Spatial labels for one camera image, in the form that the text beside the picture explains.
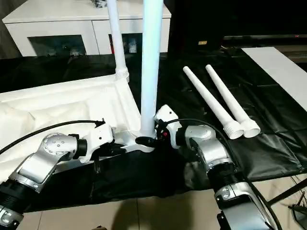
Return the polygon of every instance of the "black fabric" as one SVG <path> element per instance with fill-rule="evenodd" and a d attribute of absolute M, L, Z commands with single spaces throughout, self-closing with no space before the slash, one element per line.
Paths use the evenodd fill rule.
<path fill-rule="evenodd" d="M 142 57 L 129 55 L 126 62 L 129 86 L 141 109 Z M 189 66 L 227 109 L 205 70 L 208 63 L 261 127 L 254 138 L 229 141 L 234 150 L 232 157 L 243 172 L 253 181 L 307 173 L 306 111 L 242 50 L 182 57 L 161 55 L 157 109 L 167 104 L 180 118 L 205 120 L 222 129 L 182 71 Z M 112 55 L 0 61 L 0 67 L 9 65 L 0 73 L 2 92 L 112 74 L 115 69 Z M 29 211 L 211 188 L 204 167 L 187 149 L 135 151 L 102 161 L 101 168 L 100 175 L 94 175 L 93 165 L 53 175 Z"/>

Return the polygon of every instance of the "glass cabinet door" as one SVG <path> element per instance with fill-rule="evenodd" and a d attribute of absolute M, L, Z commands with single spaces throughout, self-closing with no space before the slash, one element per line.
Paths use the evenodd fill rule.
<path fill-rule="evenodd" d="M 86 55 L 81 35 L 28 38 L 37 56 Z"/>

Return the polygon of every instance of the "white pole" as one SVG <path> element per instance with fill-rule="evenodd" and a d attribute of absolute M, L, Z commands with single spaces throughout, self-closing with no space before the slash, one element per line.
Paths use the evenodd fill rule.
<path fill-rule="evenodd" d="M 185 66 L 183 71 L 186 73 L 188 78 L 191 80 L 197 91 L 206 101 L 208 106 L 216 115 L 217 119 L 221 122 L 224 127 L 225 133 L 230 139 L 236 139 L 243 135 L 242 126 L 235 121 L 229 113 L 221 106 L 216 98 L 209 92 L 209 90 L 202 84 L 202 82 L 195 76 L 195 74 Z"/>
<path fill-rule="evenodd" d="M 141 133 L 154 137 L 163 0 L 144 0 Z"/>
<path fill-rule="evenodd" d="M 115 71 L 117 78 L 127 78 L 129 80 L 129 73 L 125 61 L 123 39 L 121 37 L 121 32 L 119 28 L 119 18 L 116 1 L 117 0 L 106 0 L 116 62 Z"/>
<path fill-rule="evenodd" d="M 207 65 L 206 70 L 208 71 L 218 91 L 222 95 L 224 101 L 228 105 L 230 111 L 232 112 L 236 120 L 244 128 L 244 136 L 246 138 L 252 138 L 258 135 L 260 133 L 260 127 L 245 113 L 244 109 L 240 106 L 238 101 L 235 99 L 229 89 L 225 86 L 224 82 L 220 79 L 212 66 Z"/>

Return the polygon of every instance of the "tiled floor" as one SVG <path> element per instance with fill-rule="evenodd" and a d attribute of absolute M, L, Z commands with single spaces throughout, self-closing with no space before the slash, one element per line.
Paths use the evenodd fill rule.
<path fill-rule="evenodd" d="M 255 185 L 269 200 L 294 182 L 281 178 Z M 300 229 L 287 207 L 299 197 L 297 193 L 272 206 L 284 230 Z M 165 199 L 149 197 L 28 213 L 18 230 L 91 230 L 99 225 L 108 230 L 219 230 L 217 213 L 213 190 L 193 191 Z"/>

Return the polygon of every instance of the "threaded tube end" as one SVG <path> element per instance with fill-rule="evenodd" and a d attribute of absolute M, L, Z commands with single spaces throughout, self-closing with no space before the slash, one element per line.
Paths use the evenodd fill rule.
<path fill-rule="evenodd" d="M 224 131 L 230 139 L 237 139 L 244 134 L 243 127 L 235 120 L 224 126 Z"/>

